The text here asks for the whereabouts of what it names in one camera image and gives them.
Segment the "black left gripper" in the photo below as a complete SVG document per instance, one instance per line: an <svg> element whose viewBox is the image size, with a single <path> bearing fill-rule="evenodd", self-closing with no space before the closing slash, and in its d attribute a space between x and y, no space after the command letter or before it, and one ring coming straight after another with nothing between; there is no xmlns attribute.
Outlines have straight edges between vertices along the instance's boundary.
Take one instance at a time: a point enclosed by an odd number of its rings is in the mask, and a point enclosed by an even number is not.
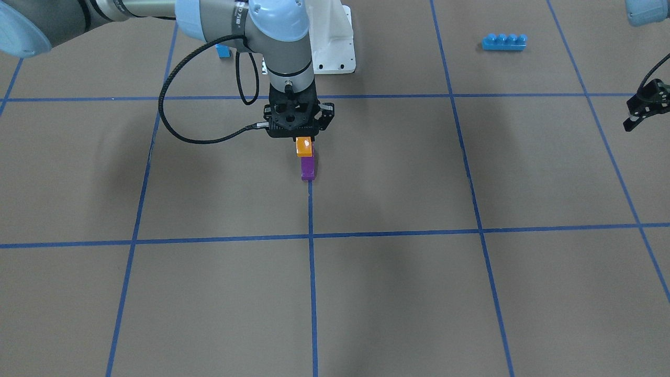
<svg viewBox="0 0 670 377"><path fill-rule="evenodd" d="M668 113L669 86L660 79L653 79L632 95L626 105L628 118L623 121L623 127L630 132L646 118Z"/></svg>

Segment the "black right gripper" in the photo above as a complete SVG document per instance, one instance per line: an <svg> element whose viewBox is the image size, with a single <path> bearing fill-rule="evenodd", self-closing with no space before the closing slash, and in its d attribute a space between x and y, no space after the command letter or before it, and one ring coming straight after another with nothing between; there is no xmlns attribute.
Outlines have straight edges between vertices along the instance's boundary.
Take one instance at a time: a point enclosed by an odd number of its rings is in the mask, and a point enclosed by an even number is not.
<svg viewBox="0 0 670 377"><path fill-rule="evenodd" d="M263 117L271 138L314 138L325 131L335 117L335 105L317 98L316 85L299 92L282 92L270 86L269 103Z"/></svg>

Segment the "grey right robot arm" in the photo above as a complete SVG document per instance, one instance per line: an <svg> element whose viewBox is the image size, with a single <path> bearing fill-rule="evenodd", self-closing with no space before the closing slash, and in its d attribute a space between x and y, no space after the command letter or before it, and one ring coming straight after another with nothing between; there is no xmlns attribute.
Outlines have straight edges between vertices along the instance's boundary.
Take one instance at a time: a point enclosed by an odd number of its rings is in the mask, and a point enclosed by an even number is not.
<svg viewBox="0 0 670 377"><path fill-rule="evenodd" d="M313 138L334 117L332 103L318 99L303 1L2 1L2 51L32 58L105 24L132 18L173 20L187 36L204 44L170 72L158 96L158 115L177 139L216 144L234 138L192 139L170 125L165 96L177 74L197 55L216 45L251 57L263 56L270 77L263 121L240 129L264 129L271 138Z"/></svg>

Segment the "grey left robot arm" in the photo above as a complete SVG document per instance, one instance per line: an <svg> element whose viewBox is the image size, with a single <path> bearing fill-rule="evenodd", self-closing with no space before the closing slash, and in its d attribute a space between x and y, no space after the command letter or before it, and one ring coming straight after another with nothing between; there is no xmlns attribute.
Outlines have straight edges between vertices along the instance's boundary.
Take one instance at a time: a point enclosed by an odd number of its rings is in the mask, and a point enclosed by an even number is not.
<svg viewBox="0 0 670 377"><path fill-rule="evenodd" d="M629 24L640 27L660 23L668 19L668 1L626 1L626 15ZM669 55L651 67L635 91L626 102L628 118L623 121L626 132L633 131L641 122L655 115L668 114L668 84L651 76L668 61Z"/></svg>

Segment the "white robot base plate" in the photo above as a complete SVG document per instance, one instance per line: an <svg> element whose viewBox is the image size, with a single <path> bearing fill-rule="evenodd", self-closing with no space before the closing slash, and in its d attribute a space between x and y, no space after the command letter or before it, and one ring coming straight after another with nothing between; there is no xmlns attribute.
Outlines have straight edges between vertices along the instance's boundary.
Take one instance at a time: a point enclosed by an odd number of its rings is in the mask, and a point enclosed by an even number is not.
<svg viewBox="0 0 670 377"><path fill-rule="evenodd" d="M349 74L356 69L350 7L340 1L252 1L256 28L271 52L296 53L311 61L316 74Z"/></svg>

